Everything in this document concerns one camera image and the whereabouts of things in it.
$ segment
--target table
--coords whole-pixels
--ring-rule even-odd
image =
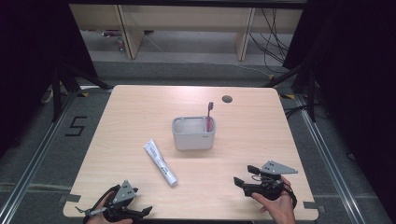
[[[233,98],[224,103],[222,97]],[[208,102],[217,130],[209,150],[180,151],[171,130],[173,118],[204,116]],[[152,138],[178,183],[171,188],[143,145]],[[146,219],[263,220],[260,205],[234,185],[237,176],[254,182],[248,165],[261,167],[277,161],[298,170],[285,175],[298,203],[298,220],[315,220],[304,168],[294,144],[282,105],[274,89],[195,86],[124,86],[114,88],[98,124],[64,214],[81,217],[75,206],[91,208],[102,194],[124,179],[139,188],[129,208],[153,206]]]

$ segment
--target desk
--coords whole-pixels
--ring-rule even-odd
[[[233,97],[231,103],[222,97]],[[211,116],[217,123],[209,150],[179,151],[171,130],[179,116]],[[171,188],[143,145],[153,138],[178,184]],[[273,89],[184,86],[117,86],[108,100],[71,194],[78,203],[64,207],[67,217],[83,216],[102,194],[124,179],[139,188],[130,209],[153,206],[146,219],[263,220],[260,205],[233,184],[237,176],[256,183],[248,165],[277,161],[299,172],[285,175],[298,203],[298,220],[315,220],[318,211],[304,209],[313,202],[304,168],[277,93]]]

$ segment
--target white toothpaste tube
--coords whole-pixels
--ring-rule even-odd
[[[165,177],[168,184],[173,187],[177,184],[177,179],[169,169],[168,165],[163,160],[163,156],[158,150],[157,146],[154,143],[154,140],[150,139],[145,145],[144,149],[147,151],[149,156],[157,165],[158,169],[160,169],[161,173],[163,173],[163,177]]]

